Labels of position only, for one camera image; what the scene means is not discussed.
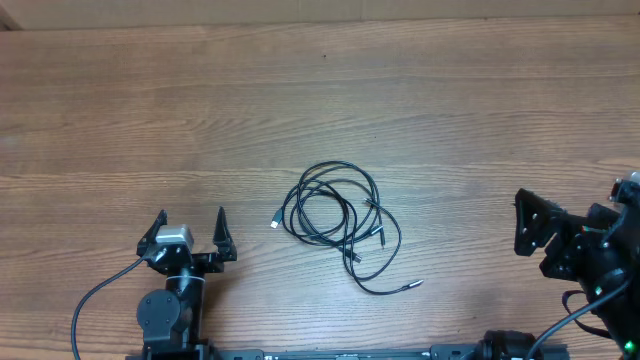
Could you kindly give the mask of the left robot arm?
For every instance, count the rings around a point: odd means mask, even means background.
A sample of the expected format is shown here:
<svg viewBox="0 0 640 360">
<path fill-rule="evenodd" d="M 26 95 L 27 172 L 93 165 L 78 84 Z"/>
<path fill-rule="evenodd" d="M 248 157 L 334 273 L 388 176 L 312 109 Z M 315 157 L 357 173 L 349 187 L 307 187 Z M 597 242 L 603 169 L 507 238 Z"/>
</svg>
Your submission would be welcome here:
<svg viewBox="0 0 640 360">
<path fill-rule="evenodd" d="M 237 259 L 225 210 L 217 214 L 213 252 L 195 253 L 188 225 L 170 226 L 160 211 L 137 244 L 136 254 L 165 277 L 165 287 L 146 294 L 137 307 L 143 331 L 143 359 L 219 359 L 213 342 L 201 336 L 205 276 L 222 273 Z"/>
</svg>

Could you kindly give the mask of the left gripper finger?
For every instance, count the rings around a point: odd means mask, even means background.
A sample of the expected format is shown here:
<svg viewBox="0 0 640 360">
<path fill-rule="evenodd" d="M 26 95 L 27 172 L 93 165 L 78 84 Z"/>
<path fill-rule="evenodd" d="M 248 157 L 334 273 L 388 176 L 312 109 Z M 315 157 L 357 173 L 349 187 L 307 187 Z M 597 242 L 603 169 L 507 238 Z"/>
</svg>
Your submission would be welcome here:
<svg viewBox="0 0 640 360">
<path fill-rule="evenodd" d="M 217 214 L 216 226 L 212 241 L 217 248 L 218 258 L 221 262 L 237 260 L 237 249 L 230 234 L 226 213 L 223 207 L 219 208 Z"/>
<path fill-rule="evenodd" d="M 162 209 L 157 215 L 156 219 L 150 226 L 150 228 L 145 232 L 145 234 L 141 237 L 139 242 L 137 243 L 136 255 L 143 256 L 150 245 L 156 244 L 156 236 L 160 228 L 167 224 L 168 213 L 166 210 Z"/>
</svg>

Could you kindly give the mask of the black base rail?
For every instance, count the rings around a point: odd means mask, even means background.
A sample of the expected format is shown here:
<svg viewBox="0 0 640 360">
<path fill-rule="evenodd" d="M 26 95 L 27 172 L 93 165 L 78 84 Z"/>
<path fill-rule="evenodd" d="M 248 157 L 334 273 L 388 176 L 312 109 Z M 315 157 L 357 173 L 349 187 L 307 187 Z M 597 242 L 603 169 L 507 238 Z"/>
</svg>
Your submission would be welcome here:
<svg viewBox="0 0 640 360">
<path fill-rule="evenodd" d="M 523 347 L 489 347 L 487 341 L 477 344 L 440 344 L 424 349 L 329 350 L 265 352 L 262 350 L 215 350 L 201 355 L 128 355 L 130 359 L 215 359 L 215 360 L 525 360 L 569 359 L 565 346 L 541 348 L 528 357 Z"/>
</svg>

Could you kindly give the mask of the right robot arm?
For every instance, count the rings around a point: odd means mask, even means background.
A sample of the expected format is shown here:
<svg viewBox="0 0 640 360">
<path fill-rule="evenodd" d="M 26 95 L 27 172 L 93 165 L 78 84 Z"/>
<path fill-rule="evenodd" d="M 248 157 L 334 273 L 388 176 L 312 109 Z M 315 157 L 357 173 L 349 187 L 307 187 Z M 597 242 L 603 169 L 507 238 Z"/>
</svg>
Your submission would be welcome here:
<svg viewBox="0 0 640 360">
<path fill-rule="evenodd" d="M 589 334 L 616 343 L 624 359 L 639 357 L 639 184 L 617 180 L 609 200 L 615 211 L 594 203 L 584 216 L 521 188 L 514 197 L 514 251 L 531 256 L 545 251 L 543 276 L 578 283 L 562 304 L 579 293 L 587 304 L 539 337 L 515 331 L 488 331 L 476 347 L 477 359 L 567 359 L 566 350 L 545 347 L 546 340 L 573 322 Z"/>
</svg>

